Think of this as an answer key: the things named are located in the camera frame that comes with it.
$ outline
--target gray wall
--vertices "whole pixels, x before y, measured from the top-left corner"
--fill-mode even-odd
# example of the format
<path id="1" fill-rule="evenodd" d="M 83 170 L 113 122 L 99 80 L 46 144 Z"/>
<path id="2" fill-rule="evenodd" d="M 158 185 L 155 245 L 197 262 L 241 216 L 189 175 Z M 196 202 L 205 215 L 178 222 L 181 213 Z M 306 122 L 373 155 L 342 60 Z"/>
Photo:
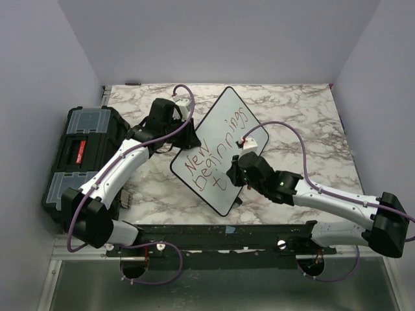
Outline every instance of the gray wall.
<path id="1" fill-rule="evenodd" d="M 378 0 L 59 0 L 102 84 L 330 83 Z"/>
<path id="2" fill-rule="evenodd" d="M 413 216 L 414 16 L 413 0 L 382 0 L 333 89 L 365 191 L 395 193 Z M 415 306 L 414 257 L 407 244 L 398 264 Z"/>
<path id="3" fill-rule="evenodd" d="M 56 0 L 0 1 L 0 309 L 35 310 L 54 231 L 40 200 L 67 112 L 101 87 Z"/>

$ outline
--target wire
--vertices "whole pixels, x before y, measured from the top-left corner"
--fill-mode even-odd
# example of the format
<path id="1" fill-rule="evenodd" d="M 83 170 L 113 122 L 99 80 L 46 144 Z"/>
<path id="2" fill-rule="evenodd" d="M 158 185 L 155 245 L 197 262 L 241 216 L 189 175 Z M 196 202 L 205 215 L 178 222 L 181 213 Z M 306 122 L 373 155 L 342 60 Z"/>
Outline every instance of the wire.
<path id="1" fill-rule="evenodd" d="M 125 274 L 124 274 L 123 266 L 121 266 L 121 273 L 123 274 L 123 278 L 121 280 L 126 279 L 130 282 L 138 283 L 138 284 L 144 284 L 144 285 L 163 285 L 163 284 L 167 284 L 167 283 L 177 279 L 177 277 L 182 273 L 182 270 L 183 270 L 183 256 L 182 256 L 182 253 L 180 252 L 180 250 L 178 249 L 178 247 L 175 246 L 174 244 L 171 244 L 171 243 L 168 243 L 168 242 L 150 242 L 150 243 L 146 243 L 146 244 L 133 245 L 133 246 L 127 246 L 127 245 L 120 245 L 120 246 L 123 247 L 123 248 L 135 249 L 135 248 L 145 248 L 145 247 L 153 246 L 153 245 L 157 245 L 157 244 L 165 244 L 165 245 L 171 246 L 172 248 L 174 248 L 174 250 L 179 255 L 180 263 L 179 263 L 179 268 L 177 269 L 176 274 L 174 274 L 170 279 L 167 279 L 165 281 L 160 281 L 160 282 L 140 281 L 140 280 L 136 280 L 136 279 L 129 279 L 128 277 L 126 277 Z"/>
<path id="2" fill-rule="evenodd" d="M 316 264 L 318 264 L 318 257 L 319 256 L 322 256 L 322 260 L 324 260 L 324 258 L 323 258 L 323 254 L 322 254 L 322 250 L 321 249 L 319 249 L 318 251 L 317 251 L 317 256 L 316 256 L 316 258 L 315 258 L 315 262 L 316 262 Z"/>
<path id="3" fill-rule="evenodd" d="M 166 154 L 167 152 L 170 152 L 173 149 L 173 144 L 170 145 L 170 148 L 166 151 L 158 151 L 156 150 L 154 153 L 155 154 Z"/>
<path id="4" fill-rule="evenodd" d="M 338 199 L 341 199 L 341 200 L 349 201 L 351 203 L 356 203 L 356 204 L 364 205 L 364 202 L 363 201 L 351 199 L 351 198 L 348 198 L 347 196 L 342 196 L 342 195 L 339 195 L 339 194 L 336 194 L 336 193 L 333 193 L 333 192 L 330 192 L 330 191 L 327 191 L 327 190 L 324 190 L 324 189 L 320 189 L 319 187 L 317 187 L 310 180 L 309 175 L 308 175 L 308 172 L 307 172 L 307 150 L 305 149 L 304 140 L 302 139 L 302 137 L 301 137 L 300 133 L 298 132 L 298 130 L 296 130 L 295 128 L 293 128 L 290 124 L 287 124 L 287 123 L 282 122 L 282 121 L 267 121 L 267 122 L 258 124 L 257 126 L 254 126 L 253 128 L 251 128 L 244 136 L 242 136 L 242 139 L 245 140 L 246 137 L 249 134 L 251 134 L 253 131 L 255 131 L 258 128 L 262 128 L 263 126 L 268 125 L 268 124 L 284 125 L 285 127 L 289 128 L 291 131 L 293 131 L 294 134 L 296 134 L 298 140 L 300 140 L 301 148 L 302 148 L 302 151 L 303 151 L 304 178 L 305 178 L 306 182 L 310 185 L 310 187 L 312 187 L 315 190 L 319 190 L 322 193 L 327 194 L 328 196 L 332 196 L 334 198 L 338 198 Z M 391 213 L 395 213 L 395 214 L 398 214 L 398 215 L 400 215 L 402 217 L 405 217 L 405 218 L 409 219 L 411 222 L 414 222 L 415 223 L 415 218 L 414 217 L 412 217 L 411 215 L 408 215 L 406 213 L 402 213 L 401 211 L 397 211 L 397 210 L 395 210 L 393 208 L 390 208 L 390 207 L 387 207 L 387 206 L 384 206 L 384 205 L 380 205 L 380 204 L 375 204 L 375 203 L 368 203 L 367 206 L 376 207 L 378 209 L 384 209 L 384 210 L 389 211 Z M 415 240 L 415 236 L 413 236 L 412 238 L 407 238 L 405 241 L 406 242 L 412 242 L 413 240 Z M 345 275 L 343 277 L 340 277 L 338 279 L 326 280 L 326 279 L 320 279 L 320 278 L 317 278 L 317 277 L 312 277 L 310 275 L 306 275 L 306 276 L 308 276 L 309 278 L 312 278 L 313 280 L 322 281 L 322 282 L 337 282 L 337 281 L 342 281 L 344 279 L 347 279 L 351 275 L 353 275 L 357 271 L 357 268 L 359 267 L 359 264 L 360 264 L 360 261 L 361 261 L 361 253 L 359 251 L 359 247 L 358 246 L 356 246 L 356 257 L 357 257 L 357 260 L 356 260 L 356 264 L 353 267 L 353 269 L 347 275 Z"/>
<path id="5" fill-rule="evenodd" d="M 189 117 L 186 119 L 186 121 L 177 129 L 177 130 L 175 130 L 175 131 L 173 131 L 173 132 L 171 132 L 170 134 L 167 134 L 167 135 L 165 135 L 165 136 L 163 136 L 163 137 L 159 137 L 159 138 L 156 138 L 156 139 L 153 139 L 153 140 L 151 140 L 151 141 L 146 141 L 146 142 L 144 142 L 144 143 L 142 143 L 142 144 L 139 144 L 139 145 L 137 145 L 137 146 L 134 146 L 134 147 L 131 147 L 131 148 L 129 148 L 129 149 L 127 149 L 125 152 L 124 152 L 124 156 L 126 156 L 126 155 L 128 155 L 130 152 L 132 152 L 132 151 L 134 151 L 134 150 L 137 150 L 137 149 L 139 149 L 139 148 L 143 148 L 143 147 L 146 147 L 146 146 L 148 146 L 148 145 L 150 145 L 150 144 L 154 144 L 154 143 L 156 143 L 156 142 L 158 142 L 158 141 L 163 141 L 163 140 L 166 140 L 166 139 L 168 139 L 168 138 L 170 138 L 170 137 L 172 137 L 173 135 L 176 135 L 178 132 L 180 132 L 181 130 L 183 130 L 186 126 L 187 126 L 187 124 L 190 122 L 190 120 L 191 120 L 191 118 L 192 118 L 192 116 L 193 116 L 193 112 L 195 111 L 195 96 L 193 95 L 193 93 L 192 93 L 192 91 L 187 87 L 187 86 L 185 86 L 184 84 L 178 84 L 177 86 L 175 86 L 174 87 L 174 89 L 173 89 L 173 96 L 175 96 L 175 94 L 176 94 L 176 90 L 179 88 L 179 87 L 182 87 L 182 88 L 184 88 L 184 89 L 186 89 L 186 91 L 187 92 L 189 92 L 189 94 L 190 94 L 190 97 L 191 97 L 191 102 L 192 102 L 192 108 L 191 108 L 191 111 L 190 111 L 190 114 L 189 114 Z M 90 188 L 90 190 L 88 190 L 87 191 L 87 193 L 85 194 L 85 196 L 82 198 L 82 200 L 80 201 L 80 203 L 79 203 L 79 205 L 78 205 L 78 207 L 77 207 L 77 209 L 75 210 L 75 213 L 74 213 L 74 215 L 73 215 L 73 217 L 72 217 L 72 221 L 71 221 L 71 225 L 69 226 L 69 230 L 68 230 L 68 232 L 67 232 L 67 243 L 66 243 L 66 248 L 67 248 L 67 250 L 68 250 L 68 252 L 70 252 L 70 253 L 75 253 L 75 252 L 77 252 L 77 251 L 79 251 L 80 249 L 82 249 L 82 248 L 84 248 L 85 246 L 87 246 L 87 244 L 85 243 L 85 244 L 82 244 L 81 246 L 79 246 L 79 247 L 77 247 L 77 248 L 72 248 L 72 246 L 71 246 L 71 241 L 72 241 L 72 235 L 73 235 L 73 230 L 74 230 L 74 228 L 75 228 L 75 224 L 76 224 L 76 222 L 77 222 L 77 218 L 78 218 L 78 216 L 79 216 L 79 213 L 80 213 L 80 210 L 83 208 L 83 206 L 84 206 L 84 204 L 85 204 L 85 202 L 86 202 L 86 200 L 91 196 L 91 194 L 92 194 L 92 192 L 95 190 L 95 189 L 97 189 L 98 188 L 98 186 L 99 186 L 99 184 L 101 183 L 101 181 L 108 175 L 108 173 L 112 170 L 112 168 L 118 163 L 118 162 L 120 162 L 120 160 L 122 159 L 123 157 L 121 157 L 121 156 L 119 156 L 119 157 L 117 157 L 117 158 L 115 158 L 115 160 L 110 164 L 110 165 L 108 165 L 108 167 L 106 168 L 106 170 L 101 174 L 101 176 L 97 179 L 97 181 L 95 182 L 95 184 Z"/>

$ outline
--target whiteboard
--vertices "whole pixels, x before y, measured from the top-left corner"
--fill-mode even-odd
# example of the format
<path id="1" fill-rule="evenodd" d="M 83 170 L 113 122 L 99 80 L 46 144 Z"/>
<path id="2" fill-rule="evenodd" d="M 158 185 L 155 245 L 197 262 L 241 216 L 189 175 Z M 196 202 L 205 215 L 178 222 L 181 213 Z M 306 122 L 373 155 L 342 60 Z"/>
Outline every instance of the whiteboard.
<path id="1" fill-rule="evenodd" d="M 226 175 L 232 157 L 242 150 L 236 141 L 258 124 L 235 90 L 227 87 L 196 128 L 202 146 L 180 150 L 170 164 L 173 174 L 221 216 L 229 213 L 242 190 L 242 187 L 234 187 Z M 250 136 L 258 144 L 259 155 L 269 135 L 259 128 Z"/>

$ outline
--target whiteboard black border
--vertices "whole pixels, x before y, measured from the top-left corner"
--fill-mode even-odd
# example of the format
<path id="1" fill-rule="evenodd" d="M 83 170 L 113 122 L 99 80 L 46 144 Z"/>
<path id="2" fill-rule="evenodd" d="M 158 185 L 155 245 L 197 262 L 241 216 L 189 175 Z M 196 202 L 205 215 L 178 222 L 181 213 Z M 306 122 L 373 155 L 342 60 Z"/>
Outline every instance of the whiteboard black border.
<path id="1" fill-rule="evenodd" d="M 257 119 L 257 117 L 252 113 L 252 111 L 251 111 L 251 109 L 249 109 L 249 107 L 245 104 L 245 102 L 244 102 L 244 100 L 239 96 L 239 94 L 234 90 L 234 88 L 233 87 L 231 87 L 231 86 L 227 86 L 227 87 L 225 87 L 225 89 L 223 90 L 223 92 L 219 95 L 219 97 L 218 97 L 218 99 L 215 101 L 215 103 L 212 105 L 212 107 L 210 107 L 210 109 L 209 109 L 209 111 L 205 114 L 205 116 L 203 117 L 203 119 L 200 121 L 200 123 L 197 125 L 197 127 L 196 127 L 196 134 L 197 134 L 197 129 L 199 128 L 199 126 L 203 123 L 203 121 L 205 121 L 205 119 L 206 119 L 206 117 L 208 117 L 208 115 L 209 115 L 209 113 L 210 113 L 210 111 L 213 109 L 213 107 L 215 107 L 215 105 L 216 105 L 216 103 L 220 100 L 220 98 L 222 97 L 222 95 L 226 92 L 226 90 L 227 89 L 231 89 L 233 92 L 235 92 L 235 94 L 239 97 L 239 99 L 241 100 L 241 102 L 245 105 L 245 107 L 246 107 L 246 109 L 248 109 L 248 111 L 254 116 L 254 118 L 255 118 L 255 120 L 258 122 L 258 124 L 260 124 L 260 122 L 259 122 L 259 120 Z M 260 151 L 260 153 L 259 153 L 259 155 L 261 155 L 262 154 L 262 152 L 264 151 L 264 149 L 265 149 L 265 146 L 268 144 L 268 141 L 270 140 L 270 134 L 268 134 L 268 132 L 267 132 L 267 130 L 266 129 L 264 129 L 264 131 L 265 131 L 265 133 L 267 134 L 267 141 L 265 142 L 265 144 L 264 144 L 264 148 Z M 231 211 L 231 209 L 232 209 L 232 206 L 233 206 L 233 203 L 232 203 L 232 205 L 231 205 L 231 207 L 229 208 L 229 210 L 228 210 L 228 212 L 225 214 L 225 215 L 222 215 L 222 214 L 220 214 L 219 212 L 218 212 L 218 210 L 216 210 L 216 208 L 214 208 L 212 205 L 210 205 L 209 204 L 209 202 L 208 201 L 206 201 L 205 199 L 203 199 L 203 197 L 201 196 L 201 195 L 199 195 L 199 193 L 197 193 L 196 191 L 194 191 L 193 190 L 193 188 L 192 187 L 190 187 L 189 186 L 189 184 L 188 183 L 186 183 L 182 178 L 180 178 L 180 176 L 179 175 L 177 175 L 175 172 L 174 172 L 174 170 L 173 170 L 173 168 L 172 168 L 172 165 L 173 165 L 173 162 L 174 162 L 174 160 L 176 160 L 176 158 L 179 156 L 179 154 L 180 154 L 180 152 L 182 152 L 182 149 L 180 149 L 179 150 L 179 152 L 174 156 L 174 158 L 173 158 L 173 160 L 171 160 L 171 162 L 170 162 L 170 171 L 178 178 L 178 179 L 180 179 L 181 181 L 182 181 L 182 183 L 184 183 L 190 190 L 192 190 L 199 198 L 201 198 L 202 200 L 204 200 L 205 202 L 206 202 L 206 204 L 208 204 L 218 215 L 220 215 L 221 217 L 226 217 L 227 215 L 229 215 L 229 213 L 230 213 L 230 211 Z M 241 193 L 241 191 L 242 191 L 242 189 L 243 189 L 243 186 L 241 187 L 241 189 L 240 189 L 240 191 L 238 192 L 238 194 L 236 195 L 236 198 L 239 196 L 239 194 Z"/>

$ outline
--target metal bracket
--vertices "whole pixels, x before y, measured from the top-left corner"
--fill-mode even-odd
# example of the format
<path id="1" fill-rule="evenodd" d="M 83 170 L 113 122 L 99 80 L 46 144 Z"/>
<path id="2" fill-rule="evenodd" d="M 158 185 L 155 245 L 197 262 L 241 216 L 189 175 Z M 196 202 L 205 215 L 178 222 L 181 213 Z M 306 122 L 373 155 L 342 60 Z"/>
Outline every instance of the metal bracket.
<path id="1" fill-rule="evenodd" d="M 54 289 L 56 288 L 56 283 L 58 282 L 61 265 L 61 260 L 51 260 L 49 269 L 47 270 L 45 284 L 43 285 L 43 290 L 41 292 L 38 311 L 46 311 L 51 309 Z"/>
<path id="2" fill-rule="evenodd" d="M 101 106 L 107 106 L 111 97 L 112 86 L 103 86 L 104 93 L 102 94 Z"/>

